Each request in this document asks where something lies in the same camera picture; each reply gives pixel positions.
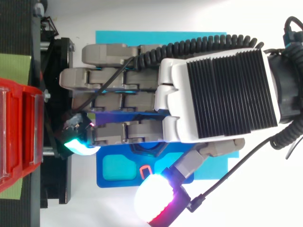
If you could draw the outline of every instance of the black metal frame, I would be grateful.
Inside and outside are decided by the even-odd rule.
[[[53,155],[44,156],[41,164],[41,208],[47,208],[47,199],[59,199],[66,204],[71,199],[71,157],[72,154],[54,137],[58,118],[70,109],[68,90],[59,86],[60,72],[72,66],[73,43],[69,38],[53,39],[46,52],[41,52],[41,72],[45,89],[51,98],[45,104],[44,146],[51,147]]]

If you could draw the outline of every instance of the cyan light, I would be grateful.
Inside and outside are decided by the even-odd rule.
[[[134,199],[137,215],[150,222],[173,200],[173,189],[162,175],[149,175],[139,186]]]
[[[70,142],[64,144],[69,150],[78,155],[93,155],[100,147],[88,148],[84,144],[80,143],[79,140],[73,139]]]

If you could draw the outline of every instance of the blue mat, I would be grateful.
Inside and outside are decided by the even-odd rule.
[[[200,36],[222,35],[226,33],[208,32],[123,32],[96,31],[96,43],[119,44],[129,46],[141,44],[168,44]],[[96,124],[130,121],[133,113],[101,113],[96,115]],[[134,154],[128,145],[102,147],[97,153],[97,184],[99,187],[138,186],[143,179],[140,167],[148,165],[153,173],[160,173],[170,166],[194,144],[171,143],[160,156],[148,157]],[[239,157],[238,152],[229,155],[208,158],[205,163],[185,183],[195,180],[220,179],[228,171],[228,158]]]

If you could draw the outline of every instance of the red plastic bin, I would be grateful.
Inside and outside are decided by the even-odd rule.
[[[0,192],[22,177],[22,93],[19,84],[0,79]]]
[[[0,192],[40,165],[43,119],[39,89],[0,79]]]

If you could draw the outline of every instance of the coiled black cable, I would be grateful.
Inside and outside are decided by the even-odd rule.
[[[297,67],[299,73],[300,82],[300,99],[302,101],[302,79],[303,79],[303,46],[301,43],[290,44],[283,52]],[[286,146],[295,142],[301,135],[303,135],[303,114],[301,114],[297,119],[293,120],[285,129],[277,133],[270,140],[270,145],[276,149],[280,150]]]
[[[231,50],[239,48],[256,48],[261,49],[264,46],[263,42],[258,45],[257,39],[250,40],[250,36],[244,37],[243,35],[215,35],[209,37],[199,37],[197,39],[181,42],[169,43],[163,45],[146,53],[137,55],[134,58],[134,69],[141,71],[146,68],[155,66],[164,58],[179,58],[188,54],[218,51],[218,50]]]

